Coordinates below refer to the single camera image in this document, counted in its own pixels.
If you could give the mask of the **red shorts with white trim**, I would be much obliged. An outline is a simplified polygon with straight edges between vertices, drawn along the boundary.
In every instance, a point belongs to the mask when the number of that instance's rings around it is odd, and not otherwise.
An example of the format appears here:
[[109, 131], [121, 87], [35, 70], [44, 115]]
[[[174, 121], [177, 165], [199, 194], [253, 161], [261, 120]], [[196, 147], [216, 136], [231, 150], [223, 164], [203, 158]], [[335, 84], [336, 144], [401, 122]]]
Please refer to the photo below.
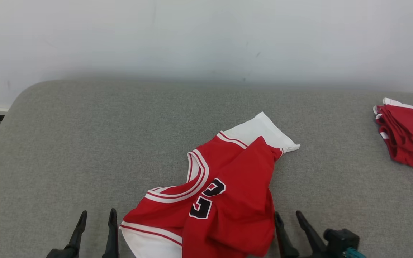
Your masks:
[[413, 167], [413, 105], [384, 98], [383, 104], [372, 110], [390, 157]]

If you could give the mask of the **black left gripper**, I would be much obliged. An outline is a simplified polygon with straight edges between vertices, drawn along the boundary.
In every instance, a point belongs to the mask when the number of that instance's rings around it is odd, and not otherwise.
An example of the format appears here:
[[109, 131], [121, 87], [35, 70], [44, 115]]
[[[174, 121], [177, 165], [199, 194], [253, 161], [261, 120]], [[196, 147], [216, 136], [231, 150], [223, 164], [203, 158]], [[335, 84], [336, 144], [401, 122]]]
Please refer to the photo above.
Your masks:
[[[81, 238], [82, 234], [85, 232], [86, 222], [87, 211], [84, 210], [79, 217], [78, 223], [67, 246], [64, 249], [52, 249], [47, 254], [46, 258], [77, 258], [77, 252], [80, 249]], [[108, 227], [108, 240], [105, 247], [105, 253], [102, 255], [102, 258], [120, 258], [116, 209], [110, 210]]]

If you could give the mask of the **red jersey with black number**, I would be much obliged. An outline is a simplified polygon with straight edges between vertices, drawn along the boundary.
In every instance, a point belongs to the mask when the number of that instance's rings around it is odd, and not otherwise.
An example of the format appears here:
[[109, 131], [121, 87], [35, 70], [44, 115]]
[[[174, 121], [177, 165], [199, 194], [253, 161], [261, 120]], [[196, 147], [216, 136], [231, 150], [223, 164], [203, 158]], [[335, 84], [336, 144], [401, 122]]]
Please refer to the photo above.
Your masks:
[[136, 258], [263, 257], [274, 238], [270, 183], [300, 148], [264, 113], [187, 154], [184, 184], [156, 187], [120, 224]]

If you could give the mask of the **grey fabric sofa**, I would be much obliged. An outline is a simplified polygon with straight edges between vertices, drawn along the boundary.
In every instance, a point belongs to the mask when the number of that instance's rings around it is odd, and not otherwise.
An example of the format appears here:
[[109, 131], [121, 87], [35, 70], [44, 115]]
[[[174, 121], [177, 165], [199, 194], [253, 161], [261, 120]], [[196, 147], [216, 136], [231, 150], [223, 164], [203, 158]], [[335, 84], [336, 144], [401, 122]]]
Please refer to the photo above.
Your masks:
[[151, 188], [186, 181], [187, 152], [263, 111], [300, 149], [278, 161], [277, 211], [302, 256], [295, 211], [315, 230], [349, 229], [367, 258], [413, 258], [413, 168], [390, 159], [372, 108], [412, 93], [295, 87], [47, 81], [0, 124], [0, 258], [64, 248], [82, 211], [80, 256], [101, 258]]

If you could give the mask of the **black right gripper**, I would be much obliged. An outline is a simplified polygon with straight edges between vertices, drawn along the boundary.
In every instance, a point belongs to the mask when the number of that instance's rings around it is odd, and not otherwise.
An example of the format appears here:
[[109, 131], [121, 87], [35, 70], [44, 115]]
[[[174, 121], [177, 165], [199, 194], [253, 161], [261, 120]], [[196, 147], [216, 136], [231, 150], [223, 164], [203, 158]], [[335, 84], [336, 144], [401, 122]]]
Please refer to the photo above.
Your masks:
[[318, 235], [316, 230], [307, 221], [303, 213], [296, 211], [296, 217], [301, 229], [305, 232], [312, 254], [309, 256], [299, 257], [299, 251], [292, 245], [286, 231], [285, 224], [278, 212], [274, 213], [275, 235], [277, 245], [280, 251], [280, 258], [333, 258], [330, 253], [326, 253], [326, 245]]

